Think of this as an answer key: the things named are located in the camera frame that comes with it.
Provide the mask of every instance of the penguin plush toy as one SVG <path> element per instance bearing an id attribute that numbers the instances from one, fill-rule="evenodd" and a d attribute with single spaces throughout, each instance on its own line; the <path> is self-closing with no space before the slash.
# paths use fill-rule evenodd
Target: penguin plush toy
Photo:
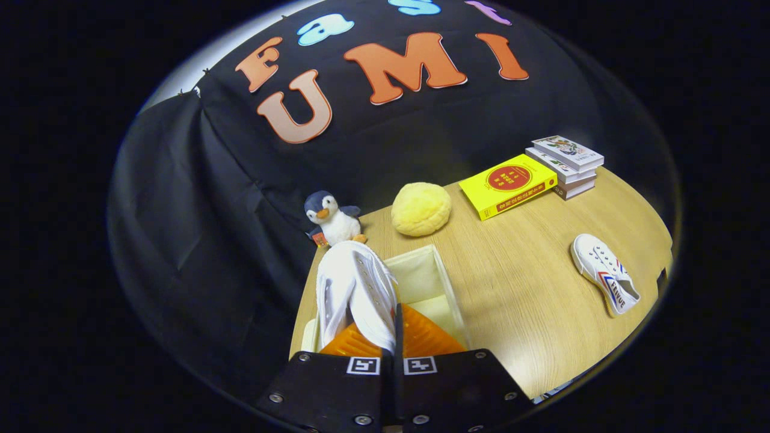
<path id="1" fill-rule="evenodd" d="M 367 237 L 361 234 L 361 223 L 357 218 L 359 213 L 361 209 L 358 206 L 340 207 L 328 191 L 317 191 L 305 200 L 305 214 L 318 224 L 310 236 L 323 231 L 323 237 L 332 247 L 345 240 L 367 241 Z"/>

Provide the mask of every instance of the red circle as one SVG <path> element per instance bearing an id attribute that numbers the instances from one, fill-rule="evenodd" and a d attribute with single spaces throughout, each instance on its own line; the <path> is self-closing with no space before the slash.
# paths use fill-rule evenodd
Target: red circle
<path id="1" fill-rule="evenodd" d="M 513 191 L 527 185 L 531 177 L 530 171 L 522 166 L 502 166 L 489 173 L 487 183 L 499 191 Z"/>

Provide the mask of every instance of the white book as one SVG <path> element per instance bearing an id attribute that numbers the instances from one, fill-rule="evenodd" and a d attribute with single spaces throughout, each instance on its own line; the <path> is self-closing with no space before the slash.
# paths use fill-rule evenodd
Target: white book
<path id="1" fill-rule="evenodd" d="M 587 177 L 585 179 L 575 180 L 572 183 L 562 183 L 562 182 L 559 182 L 558 186 L 559 186 L 559 188 L 563 189 L 564 191 L 571 191 L 571 190 L 574 190 L 575 188 L 579 188 L 579 187 L 583 186 L 585 183 L 593 182 L 595 179 L 596 179 L 596 174 L 594 174 L 593 176 L 589 176 L 589 177 Z"/>
<path id="2" fill-rule="evenodd" d="M 578 186 L 577 188 L 573 188 L 571 190 L 565 191 L 564 189 L 560 188 L 558 185 L 554 186 L 554 192 L 559 195 L 564 200 L 569 200 L 574 196 L 580 195 L 591 188 L 594 187 L 596 184 L 595 180 L 592 180 L 590 182 L 586 182 L 583 185 Z"/>
<path id="3" fill-rule="evenodd" d="M 570 168 L 567 164 L 562 163 L 561 161 L 554 158 L 553 156 L 548 155 L 547 153 L 542 152 L 540 150 L 537 150 L 534 147 L 528 147 L 524 151 L 529 157 L 534 158 L 535 161 L 538 161 L 539 163 L 543 164 L 544 166 L 556 172 L 556 177 L 559 179 L 560 183 L 564 183 L 564 184 L 573 183 L 578 180 L 583 180 L 591 176 L 594 176 L 596 173 L 595 168 L 590 170 L 585 170 L 583 173 L 579 173 L 573 170 L 572 168 Z"/>
<path id="4" fill-rule="evenodd" d="M 546 137 L 532 142 L 535 149 L 553 156 L 578 173 L 595 169 L 604 164 L 604 157 L 601 154 L 570 139 L 565 139 L 563 136 Z"/>

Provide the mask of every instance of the orange soft gripper pad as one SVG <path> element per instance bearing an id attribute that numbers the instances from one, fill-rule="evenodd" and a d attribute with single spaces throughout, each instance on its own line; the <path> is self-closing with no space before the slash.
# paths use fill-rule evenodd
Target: orange soft gripper pad
<path id="1" fill-rule="evenodd" d="M 401 304 L 403 312 L 403 357 L 423 357 L 464 352 L 451 335 L 412 307 Z M 381 357 L 382 349 L 367 340 L 355 323 L 343 329 L 322 354 Z"/>
<path id="2" fill-rule="evenodd" d="M 465 352 L 465 348 L 431 319 L 401 304 L 403 357 L 423 357 Z"/>
<path id="3" fill-rule="evenodd" d="M 382 349 L 367 340 L 355 323 L 348 325 L 326 347 L 322 354 L 337 356 L 382 357 Z"/>

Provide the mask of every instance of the shoe sole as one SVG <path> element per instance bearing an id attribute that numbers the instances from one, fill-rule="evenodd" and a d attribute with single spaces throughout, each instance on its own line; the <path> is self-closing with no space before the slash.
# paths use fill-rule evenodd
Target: shoe sole
<path id="1" fill-rule="evenodd" d="M 580 259 L 578 258 L 578 251 L 575 249 L 575 242 L 572 242 L 572 245 L 570 246 L 570 255 L 572 256 L 572 261 L 575 264 L 575 267 L 580 270 L 580 275 L 583 276 L 586 280 L 590 281 L 592 285 L 599 287 L 599 290 L 601 290 L 602 296 L 604 298 L 604 305 L 607 306 L 607 311 L 609 311 L 610 315 L 612 317 L 617 317 L 620 314 L 616 313 L 615 310 L 612 308 L 612 303 L 610 301 L 611 294 L 607 293 L 607 289 L 602 287 L 600 284 L 597 284 L 596 281 L 594 281 L 594 278 L 591 275 L 588 275 L 588 272 L 586 272 L 585 266 L 583 266 L 582 263 L 580 263 Z"/>

